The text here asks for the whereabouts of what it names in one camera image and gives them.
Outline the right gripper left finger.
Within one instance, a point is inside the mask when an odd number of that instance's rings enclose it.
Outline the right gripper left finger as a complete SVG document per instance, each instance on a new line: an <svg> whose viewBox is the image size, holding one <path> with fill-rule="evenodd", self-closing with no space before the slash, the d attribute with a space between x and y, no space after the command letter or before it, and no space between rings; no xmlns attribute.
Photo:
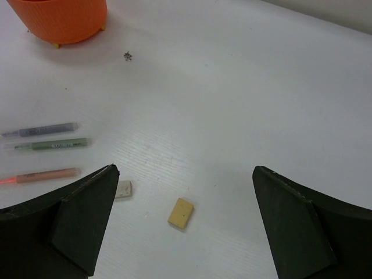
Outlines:
<svg viewBox="0 0 372 279"><path fill-rule="evenodd" d="M93 276L119 175L110 164L1 209L1 278Z"/></svg>

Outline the tan eraser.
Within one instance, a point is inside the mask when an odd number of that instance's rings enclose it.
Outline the tan eraser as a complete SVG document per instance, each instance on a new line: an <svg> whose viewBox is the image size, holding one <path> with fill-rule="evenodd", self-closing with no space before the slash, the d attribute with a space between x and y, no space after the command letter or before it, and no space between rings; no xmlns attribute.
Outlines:
<svg viewBox="0 0 372 279"><path fill-rule="evenodd" d="M185 231L194 208L193 203L186 199L178 198L167 219L167 223L180 231Z"/></svg>

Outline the orange round divided container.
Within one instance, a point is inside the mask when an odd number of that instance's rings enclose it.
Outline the orange round divided container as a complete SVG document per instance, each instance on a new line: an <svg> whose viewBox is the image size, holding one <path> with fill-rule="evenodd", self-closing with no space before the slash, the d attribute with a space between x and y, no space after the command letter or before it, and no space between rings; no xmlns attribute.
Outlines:
<svg viewBox="0 0 372 279"><path fill-rule="evenodd" d="M75 44L105 29L105 0L8 1L37 38L53 44Z"/></svg>

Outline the grey-white eraser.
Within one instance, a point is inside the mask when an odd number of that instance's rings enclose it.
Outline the grey-white eraser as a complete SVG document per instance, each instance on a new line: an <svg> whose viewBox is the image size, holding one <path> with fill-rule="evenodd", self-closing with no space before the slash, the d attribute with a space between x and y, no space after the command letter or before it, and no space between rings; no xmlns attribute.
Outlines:
<svg viewBox="0 0 372 279"><path fill-rule="evenodd" d="M115 199L130 198L133 195L133 186L130 180L119 181Z"/></svg>

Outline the purple-grey slim highlighter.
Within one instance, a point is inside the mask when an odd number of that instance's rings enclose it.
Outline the purple-grey slim highlighter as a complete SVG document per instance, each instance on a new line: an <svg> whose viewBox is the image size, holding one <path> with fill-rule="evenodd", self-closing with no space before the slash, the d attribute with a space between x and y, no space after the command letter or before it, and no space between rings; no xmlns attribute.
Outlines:
<svg viewBox="0 0 372 279"><path fill-rule="evenodd" d="M1 138L14 138L14 137L35 137L49 134L68 133L78 129L77 123L62 123L49 126L23 128L16 131L8 131L1 133Z"/></svg>

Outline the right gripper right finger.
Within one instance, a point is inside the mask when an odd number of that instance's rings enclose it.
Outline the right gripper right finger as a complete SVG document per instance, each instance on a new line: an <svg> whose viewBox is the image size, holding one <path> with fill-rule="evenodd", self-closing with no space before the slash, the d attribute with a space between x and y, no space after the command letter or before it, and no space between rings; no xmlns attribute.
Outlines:
<svg viewBox="0 0 372 279"><path fill-rule="evenodd" d="M279 278L371 278L371 210L264 167L253 186Z"/></svg>

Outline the green-grey slim highlighter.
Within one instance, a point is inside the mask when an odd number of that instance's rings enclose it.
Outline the green-grey slim highlighter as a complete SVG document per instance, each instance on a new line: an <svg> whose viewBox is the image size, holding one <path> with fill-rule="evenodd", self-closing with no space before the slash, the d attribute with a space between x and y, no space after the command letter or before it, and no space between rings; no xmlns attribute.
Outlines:
<svg viewBox="0 0 372 279"><path fill-rule="evenodd" d="M92 143L90 138L70 138L54 141L25 142L17 144L7 144L4 146L6 151L46 151L51 149L82 148L88 147Z"/></svg>

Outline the pink-orange slim highlighter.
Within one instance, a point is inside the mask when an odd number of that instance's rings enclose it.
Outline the pink-orange slim highlighter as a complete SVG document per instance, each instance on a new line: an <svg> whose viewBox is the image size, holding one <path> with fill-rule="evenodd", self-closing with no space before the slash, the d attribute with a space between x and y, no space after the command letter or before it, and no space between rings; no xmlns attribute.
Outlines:
<svg viewBox="0 0 372 279"><path fill-rule="evenodd" d="M80 168L68 168L60 170L43 171L38 173L28 173L1 179L1 184L27 184L45 180L55 180L61 178L72 178L80 175Z"/></svg>

